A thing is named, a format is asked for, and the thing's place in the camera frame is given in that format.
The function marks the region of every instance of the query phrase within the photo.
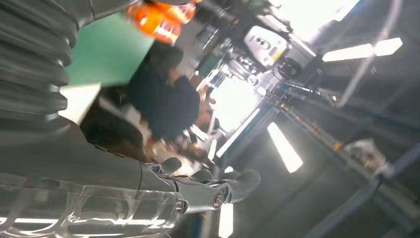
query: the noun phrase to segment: green panel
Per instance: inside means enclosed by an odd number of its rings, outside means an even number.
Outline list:
[[[216,68],[217,64],[220,62],[221,59],[222,59],[222,56],[219,56],[219,55],[215,55],[215,54],[207,55],[206,58],[204,59],[204,63],[202,63],[200,68],[198,68],[197,70],[199,71],[201,76],[207,77],[210,74],[210,72],[214,68]]]
[[[127,23],[122,14],[82,28],[73,64],[66,68],[70,85],[128,83],[152,43],[153,39]]]

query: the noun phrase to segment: screw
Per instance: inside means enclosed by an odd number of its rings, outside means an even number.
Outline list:
[[[215,208],[219,208],[221,207],[223,204],[223,196],[222,194],[218,194],[216,195],[216,197],[214,197],[214,207]]]
[[[182,211],[184,209],[184,202],[177,201],[175,202],[175,210]]]

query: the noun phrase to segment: person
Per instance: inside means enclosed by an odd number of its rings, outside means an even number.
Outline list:
[[[158,43],[128,85],[127,99],[154,141],[175,138],[199,117],[200,96],[176,69],[182,58],[178,47]]]

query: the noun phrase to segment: wire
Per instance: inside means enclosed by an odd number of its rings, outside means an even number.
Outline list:
[[[383,40],[388,39],[389,33],[394,29],[395,24],[398,21],[398,18],[401,14],[401,8],[403,5],[404,0],[392,0],[391,9],[388,13],[388,17],[385,20],[385,23],[374,42],[374,47]],[[360,64],[359,68],[357,69],[356,73],[354,74],[353,78],[350,80],[346,90],[344,91],[343,96],[341,97],[340,101],[337,104],[334,104],[337,108],[342,108],[350,99],[352,94],[357,88],[357,85],[361,81],[362,77],[366,73],[367,69],[370,67],[371,63],[375,58],[375,54],[372,54],[370,57],[364,59]]]

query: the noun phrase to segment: fluorescent light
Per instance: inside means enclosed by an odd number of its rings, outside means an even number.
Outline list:
[[[248,126],[248,124],[254,119],[254,117],[258,114],[260,111],[259,108],[257,108],[247,119],[246,121],[236,130],[235,133],[226,141],[226,143],[218,150],[216,155],[220,158],[226,150],[229,148],[229,146],[232,145],[232,143],[238,138],[238,136],[242,133],[242,131]]]
[[[213,160],[214,159],[214,155],[216,153],[216,145],[217,145],[217,140],[214,139],[211,142],[211,146],[210,146],[210,150],[209,150],[209,156],[207,157],[209,160]]]
[[[367,58],[373,54],[373,47],[371,44],[354,46],[342,50],[331,51],[324,55],[322,60],[324,62],[338,61],[338,60],[352,60]]]
[[[354,46],[342,50],[330,51],[324,55],[322,60],[324,62],[338,61],[338,60],[352,60],[367,58],[375,54],[376,56],[389,56],[395,53],[403,42],[401,38],[393,38],[378,42],[374,48],[371,44]]]
[[[191,126],[191,131],[198,136],[198,138],[202,141],[207,140],[208,136],[202,130],[200,130],[196,125]]]
[[[230,167],[230,166],[228,166],[228,167],[224,170],[224,172],[225,172],[225,173],[230,173],[230,172],[233,172],[233,168],[232,168],[232,167]]]
[[[293,149],[292,145],[290,145],[289,141],[287,141],[286,137],[284,137],[278,126],[272,122],[267,127],[267,130],[289,173],[298,170],[303,162]]]
[[[403,45],[403,42],[401,39],[393,38],[389,40],[380,41],[375,48],[373,49],[373,52],[376,56],[389,56],[395,53],[401,46]]]
[[[233,204],[223,204],[220,209],[219,237],[228,238],[233,233]]]

